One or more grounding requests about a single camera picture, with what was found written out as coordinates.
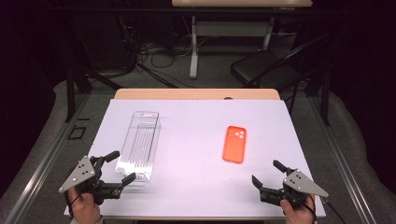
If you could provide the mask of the black metal stand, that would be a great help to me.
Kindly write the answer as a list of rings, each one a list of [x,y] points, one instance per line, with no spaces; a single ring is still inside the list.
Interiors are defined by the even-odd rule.
[[[320,116],[324,123],[329,126],[329,98],[330,98],[331,75],[326,69],[318,70],[309,80],[305,89],[307,96],[314,97],[321,91]]]
[[[70,69],[66,76],[68,109],[66,122],[69,122],[77,113],[75,87],[78,87],[79,91],[83,94],[92,92],[92,84],[89,81],[90,77],[107,85],[112,90],[117,91],[121,88],[121,85],[91,70],[78,56],[76,56],[75,52],[72,52],[68,56],[68,59],[70,61]]]

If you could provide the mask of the person's right hand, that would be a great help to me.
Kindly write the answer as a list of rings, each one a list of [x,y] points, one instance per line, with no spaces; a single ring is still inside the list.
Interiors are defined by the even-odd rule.
[[[280,201],[280,206],[286,216],[286,224],[314,224],[315,216],[311,211],[315,210],[315,196],[308,196],[305,204],[308,208],[301,207],[294,210],[288,200],[284,199]]]

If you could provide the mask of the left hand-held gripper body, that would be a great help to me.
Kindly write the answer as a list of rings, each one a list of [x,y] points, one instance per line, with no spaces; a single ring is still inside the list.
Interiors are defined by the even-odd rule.
[[[59,192],[66,193],[75,187],[79,193],[90,193],[98,205],[106,199],[119,199],[121,183],[105,183],[101,180],[105,161],[99,161],[99,158],[84,156],[66,177]]]

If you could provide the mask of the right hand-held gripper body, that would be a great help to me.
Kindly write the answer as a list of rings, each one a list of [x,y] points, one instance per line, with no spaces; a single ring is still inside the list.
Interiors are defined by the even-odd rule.
[[[305,206],[305,201],[311,194],[328,197],[329,193],[316,184],[298,169],[280,168],[286,177],[282,182],[282,189],[268,189],[260,184],[260,199],[263,203],[280,205],[287,200],[293,209]]]

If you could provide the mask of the dark curtain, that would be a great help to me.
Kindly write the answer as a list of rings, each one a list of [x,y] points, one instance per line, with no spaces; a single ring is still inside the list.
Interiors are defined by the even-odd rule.
[[[37,0],[0,0],[0,197],[40,135],[62,60]]]
[[[357,122],[367,161],[396,194],[396,0],[329,0],[350,15],[332,91]]]

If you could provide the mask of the black folding chair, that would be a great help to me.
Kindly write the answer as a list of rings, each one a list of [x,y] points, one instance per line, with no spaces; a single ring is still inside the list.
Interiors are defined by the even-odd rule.
[[[319,72],[316,65],[307,71],[293,67],[298,60],[315,52],[329,42],[328,34],[321,35],[292,49],[278,58],[271,51],[260,50],[231,64],[231,73],[244,88],[274,89],[282,92],[293,88],[289,112],[292,113],[297,90],[301,81]]]

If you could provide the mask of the person's left hand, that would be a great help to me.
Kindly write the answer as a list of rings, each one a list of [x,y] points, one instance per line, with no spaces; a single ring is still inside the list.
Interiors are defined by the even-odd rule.
[[[77,220],[97,220],[101,217],[100,207],[90,193],[78,193],[75,188],[68,190],[73,218]]]

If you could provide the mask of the orange phone case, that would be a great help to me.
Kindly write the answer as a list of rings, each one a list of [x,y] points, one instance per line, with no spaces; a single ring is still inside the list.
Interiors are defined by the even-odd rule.
[[[245,128],[229,126],[226,131],[222,158],[225,161],[242,163],[245,157],[246,140]]]

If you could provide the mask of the light wooden table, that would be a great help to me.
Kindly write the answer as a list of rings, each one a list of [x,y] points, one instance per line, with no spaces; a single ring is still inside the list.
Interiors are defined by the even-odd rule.
[[[254,220],[266,217],[251,176],[266,160],[260,144],[286,107],[274,90],[122,89],[111,100],[92,146],[123,146],[133,113],[158,112],[161,122],[153,174],[102,207],[107,217],[136,220]],[[245,128],[242,163],[225,161],[229,126]]]

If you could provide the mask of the clear plastic box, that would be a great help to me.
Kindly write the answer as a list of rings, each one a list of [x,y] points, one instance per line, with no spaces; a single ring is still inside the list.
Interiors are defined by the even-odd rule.
[[[158,112],[135,111],[115,172],[124,176],[135,173],[136,181],[149,182],[160,131],[161,122]]]

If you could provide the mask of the white table mat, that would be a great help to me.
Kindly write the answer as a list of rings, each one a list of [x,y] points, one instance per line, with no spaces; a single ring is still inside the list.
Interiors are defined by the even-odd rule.
[[[281,188],[285,176],[274,161],[310,173],[280,100],[112,100],[91,154],[121,149],[136,111],[156,112],[161,123],[152,176],[104,201],[104,217],[282,217],[279,207],[261,201],[251,179]]]

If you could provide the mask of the black equipment cabinet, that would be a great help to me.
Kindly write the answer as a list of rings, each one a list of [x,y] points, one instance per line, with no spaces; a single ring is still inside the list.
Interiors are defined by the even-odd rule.
[[[130,64],[115,15],[76,14],[73,21],[94,69],[121,69]]]

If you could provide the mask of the aluminium floor rail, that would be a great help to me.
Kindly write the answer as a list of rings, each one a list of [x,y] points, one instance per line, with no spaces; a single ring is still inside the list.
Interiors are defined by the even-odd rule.
[[[340,176],[343,179],[343,182],[346,186],[346,190],[349,194],[351,201],[354,204],[354,207],[360,217],[362,224],[377,224],[374,215],[365,200],[361,188],[356,181],[356,178],[352,174],[349,165],[347,164],[347,160],[342,153],[342,150],[333,135],[331,127],[326,125],[323,121],[323,118],[320,114],[320,105],[318,99],[315,97],[308,97],[308,103],[310,104],[313,113],[315,115],[316,121],[318,122],[320,129],[324,133],[325,139],[330,147],[331,154],[333,156],[336,167],[340,173]]]
[[[67,117],[67,100],[64,94],[58,94],[42,132],[25,160],[22,168],[0,199],[0,224],[18,224],[24,219],[37,193],[42,188],[53,164],[56,162],[62,143],[71,133],[77,116],[84,108],[90,95],[78,95],[76,111]]]

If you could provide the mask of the white-legged background desk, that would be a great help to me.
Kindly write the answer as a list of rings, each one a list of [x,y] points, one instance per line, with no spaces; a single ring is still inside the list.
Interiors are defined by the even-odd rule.
[[[286,9],[311,7],[312,0],[172,0],[173,7],[190,9]],[[198,36],[255,36],[263,37],[262,49],[267,49],[274,27],[274,17],[253,21],[227,19],[199,20],[191,17],[191,68],[190,78],[197,78],[198,69]]]

